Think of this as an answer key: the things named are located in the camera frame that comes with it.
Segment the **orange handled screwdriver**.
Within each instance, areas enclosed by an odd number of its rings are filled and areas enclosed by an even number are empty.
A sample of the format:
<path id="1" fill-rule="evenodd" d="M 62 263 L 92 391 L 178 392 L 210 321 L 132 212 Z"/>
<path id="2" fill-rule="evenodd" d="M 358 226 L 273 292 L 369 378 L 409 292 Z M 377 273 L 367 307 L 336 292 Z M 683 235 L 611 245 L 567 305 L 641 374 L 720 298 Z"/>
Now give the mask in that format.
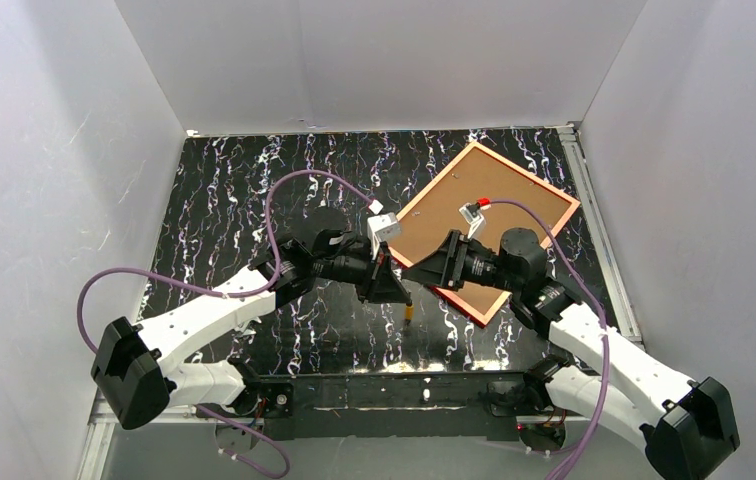
<path id="1" fill-rule="evenodd" d="M 406 290 L 406 303 L 405 303 L 405 310 L 404 310 L 404 324 L 405 326 L 409 326 L 415 315 L 415 306 L 413 302 L 413 294 L 411 293 L 409 288 L 405 288 Z"/>

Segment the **red picture frame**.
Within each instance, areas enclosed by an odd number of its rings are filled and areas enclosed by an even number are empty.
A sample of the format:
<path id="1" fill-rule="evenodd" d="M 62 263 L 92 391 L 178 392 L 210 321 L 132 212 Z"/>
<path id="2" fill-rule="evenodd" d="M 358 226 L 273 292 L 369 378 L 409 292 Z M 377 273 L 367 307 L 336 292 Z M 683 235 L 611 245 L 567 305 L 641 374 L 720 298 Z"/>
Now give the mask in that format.
<path id="1" fill-rule="evenodd" d="M 397 214 L 401 234 L 389 241 L 394 259 L 404 267 L 434 252 L 451 230 L 471 233 L 496 251 L 502 233 L 513 227 L 535 232 L 543 248 L 551 240 L 524 210 L 486 206 L 484 223 L 472 227 L 460 208 L 481 199 L 508 199 L 536 213 L 554 234 L 577 212 L 581 202 L 564 190 L 518 166 L 479 142 L 470 142 Z"/>

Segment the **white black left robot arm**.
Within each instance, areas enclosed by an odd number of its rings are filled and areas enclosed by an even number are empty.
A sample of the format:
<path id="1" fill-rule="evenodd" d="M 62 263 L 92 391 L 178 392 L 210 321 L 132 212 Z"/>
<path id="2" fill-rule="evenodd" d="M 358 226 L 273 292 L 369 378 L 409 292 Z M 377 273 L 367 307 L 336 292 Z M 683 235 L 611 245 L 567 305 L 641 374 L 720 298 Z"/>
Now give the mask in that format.
<path id="1" fill-rule="evenodd" d="M 191 363 L 188 357 L 229 332 L 248 333 L 251 323 L 303 297 L 318 279 L 352 285 L 363 303 L 411 302 L 384 242 L 373 246 L 341 230 L 323 230 L 309 243 L 292 235 L 276 242 L 277 255 L 257 256 L 210 295 L 153 319 L 121 317 L 105 327 L 91 376 L 124 429 L 142 427 L 171 407 L 235 407 L 245 391 L 259 391 L 259 379 L 242 360 Z"/>

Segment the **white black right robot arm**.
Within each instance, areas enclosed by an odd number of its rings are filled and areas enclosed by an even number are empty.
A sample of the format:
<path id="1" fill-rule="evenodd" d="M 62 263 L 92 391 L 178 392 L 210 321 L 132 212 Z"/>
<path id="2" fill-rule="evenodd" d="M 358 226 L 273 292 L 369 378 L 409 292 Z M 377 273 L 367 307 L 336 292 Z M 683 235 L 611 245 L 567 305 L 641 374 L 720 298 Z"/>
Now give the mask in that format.
<path id="1" fill-rule="evenodd" d="M 707 478 L 740 446 L 728 389 L 712 377 L 695 381 L 603 328 L 588 303 L 548 275 L 546 264 L 529 229 L 504 232 L 497 251 L 453 230 L 402 276 L 446 290 L 474 283 L 510 293 L 510 309 L 524 326 L 595 372 L 543 360 L 524 375 L 529 403 L 590 417 L 604 393 L 600 424 L 643 450 L 662 478 Z"/>

